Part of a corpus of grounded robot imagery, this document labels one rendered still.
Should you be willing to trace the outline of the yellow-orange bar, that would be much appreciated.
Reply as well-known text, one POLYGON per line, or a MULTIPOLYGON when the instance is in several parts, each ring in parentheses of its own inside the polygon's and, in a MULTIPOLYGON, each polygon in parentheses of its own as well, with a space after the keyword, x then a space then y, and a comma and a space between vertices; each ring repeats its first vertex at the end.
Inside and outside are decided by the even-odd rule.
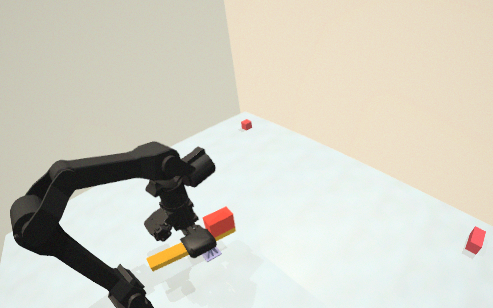
MULTIPOLYGON (((203 222, 205 229, 209 230, 216 241, 236 232, 233 213, 227 207, 203 217, 203 222)), ((182 242, 180 242, 146 259, 151 270, 154 272, 188 255, 182 242)))

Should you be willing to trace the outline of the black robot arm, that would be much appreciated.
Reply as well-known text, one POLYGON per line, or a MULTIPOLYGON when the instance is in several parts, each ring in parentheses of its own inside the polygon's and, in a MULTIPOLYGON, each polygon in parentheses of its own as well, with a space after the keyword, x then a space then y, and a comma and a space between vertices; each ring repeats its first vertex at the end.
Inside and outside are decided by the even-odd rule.
POLYGON ((160 196, 158 210, 144 221, 156 241, 171 237, 166 208, 179 208, 188 200, 185 186, 196 188, 215 172, 204 148, 196 147, 180 159, 179 152, 159 142, 149 142, 119 154, 59 160, 11 206, 10 220, 17 244, 43 256, 54 256, 73 270, 109 291, 116 308, 154 308, 145 286, 121 264, 112 268, 67 234, 60 219, 76 189, 132 178, 149 180, 145 191, 160 196), (163 205, 162 205, 163 204, 163 205))

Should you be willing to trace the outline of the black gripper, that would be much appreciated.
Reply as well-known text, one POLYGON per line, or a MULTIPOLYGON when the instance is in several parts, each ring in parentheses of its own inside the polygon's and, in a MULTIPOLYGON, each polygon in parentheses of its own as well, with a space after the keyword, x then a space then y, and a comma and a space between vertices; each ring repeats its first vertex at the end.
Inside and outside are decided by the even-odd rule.
POLYGON ((166 208, 163 206, 169 218, 174 218, 177 221, 179 226, 176 228, 176 231, 181 230, 184 234, 184 238, 180 238, 179 240, 190 257, 196 259, 201 254, 205 254, 207 251, 215 248, 217 243, 209 230, 194 223, 199 219, 193 207, 194 205, 189 197, 187 202, 179 208, 166 208))

